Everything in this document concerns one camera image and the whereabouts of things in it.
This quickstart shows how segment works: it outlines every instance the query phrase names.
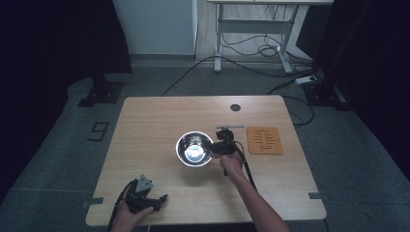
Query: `table top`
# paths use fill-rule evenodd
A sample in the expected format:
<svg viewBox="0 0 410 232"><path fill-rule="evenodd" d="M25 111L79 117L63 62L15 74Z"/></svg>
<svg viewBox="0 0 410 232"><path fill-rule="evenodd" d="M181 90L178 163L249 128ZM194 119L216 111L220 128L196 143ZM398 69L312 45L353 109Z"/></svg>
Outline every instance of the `table top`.
<svg viewBox="0 0 410 232"><path fill-rule="evenodd" d="M329 5L334 0L208 0L216 4L254 4L254 5Z"/></svg>
<svg viewBox="0 0 410 232"><path fill-rule="evenodd" d="M232 104L241 109L232 111ZM87 223L107 225L119 193L140 174L153 181L149 198L168 194L161 210L141 224L251 221L217 159L189 167L176 156L184 133L202 131L215 142L219 126L278 128L282 155L251 155L246 128L231 129L245 148L259 193L285 220L326 217L322 200L308 196L318 190L282 97L138 97L124 102L94 193L103 203L90 206Z"/></svg>

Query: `black curtain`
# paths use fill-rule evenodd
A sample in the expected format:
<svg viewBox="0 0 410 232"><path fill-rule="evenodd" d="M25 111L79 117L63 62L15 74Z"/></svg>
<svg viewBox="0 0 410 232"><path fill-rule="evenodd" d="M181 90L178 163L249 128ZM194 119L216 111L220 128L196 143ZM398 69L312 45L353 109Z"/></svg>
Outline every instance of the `black curtain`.
<svg viewBox="0 0 410 232"><path fill-rule="evenodd" d="M132 69L111 0L8 1L0 23L3 200L63 110L68 87Z"/></svg>
<svg viewBox="0 0 410 232"><path fill-rule="evenodd" d="M335 1L318 63L410 180L410 3Z"/></svg>

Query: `cork trivet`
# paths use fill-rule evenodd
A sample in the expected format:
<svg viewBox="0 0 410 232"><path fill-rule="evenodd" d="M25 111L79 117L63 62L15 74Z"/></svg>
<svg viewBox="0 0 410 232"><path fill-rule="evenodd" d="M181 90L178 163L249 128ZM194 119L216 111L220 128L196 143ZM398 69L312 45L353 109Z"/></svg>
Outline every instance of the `cork trivet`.
<svg viewBox="0 0 410 232"><path fill-rule="evenodd" d="M282 155L277 128L247 127L249 152L253 155Z"/></svg>

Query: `silver bowl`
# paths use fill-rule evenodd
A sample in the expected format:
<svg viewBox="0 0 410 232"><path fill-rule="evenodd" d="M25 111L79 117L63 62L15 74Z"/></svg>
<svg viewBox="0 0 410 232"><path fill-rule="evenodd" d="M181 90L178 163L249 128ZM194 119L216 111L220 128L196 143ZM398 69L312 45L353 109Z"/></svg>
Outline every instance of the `silver bowl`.
<svg viewBox="0 0 410 232"><path fill-rule="evenodd" d="M185 133L178 139L176 152L179 160L191 167L199 167L207 164L212 159L212 139L200 131Z"/></svg>

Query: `black device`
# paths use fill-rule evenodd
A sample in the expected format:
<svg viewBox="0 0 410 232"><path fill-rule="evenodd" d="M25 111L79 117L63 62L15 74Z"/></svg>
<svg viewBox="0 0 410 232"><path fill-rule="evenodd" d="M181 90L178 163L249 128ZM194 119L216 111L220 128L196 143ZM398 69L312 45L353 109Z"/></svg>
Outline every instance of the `black device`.
<svg viewBox="0 0 410 232"><path fill-rule="evenodd" d="M109 220L108 224L108 232L111 231L112 224L114 222L115 216L117 215L117 209L118 207L120 207L121 201L124 200L123 197L126 193L127 195L125 201L133 214L137 214L138 212L149 207L154 207L154 211L160 210L162 203L165 202L168 195L166 194L160 197L160 199L147 198L148 192L150 192L153 186L153 182L146 178L144 174L141 174L141 176L139 176L139 180L135 179L126 185L126 187L118 197L117 202L115 202L115 206L111 214L111 219Z"/></svg>
<svg viewBox="0 0 410 232"><path fill-rule="evenodd" d="M256 185L253 181L252 175L250 174L249 165L247 159L245 158L244 153L236 145L233 135L233 132L229 130L228 127L222 127L220 131L217 132L217 138L221 140L220 142L215 142L211 145L211 151L213 153L218 153L221 155L232 155L235 151L238 152L241 157L242 163L244 164L245 169L247 170L248 178L250 183L256 189ZM223 174L227 176L227 172L223 169Z"/></svg>
<svg viewBox="0 0 410 232"><path fill-rule="evenodd" d="M217 132L217 138L222 140L220 142L215 142L211 145L211 151L221 155L231 155L236 149L232 142L234 139L233 132L228 129L222 129Z"/></svg>
<svg viewBox="0 0 410 232"><path fill-rule="evenodd" d="M126 196L126 203L133 214L137 214L149 207L154 207L155 211L160 210L168 195L164 195L160 199L147 198L148 192L153 186L152 181L148 180L143 174L139 177L139 181L135 179L132 183Z"/></svg>

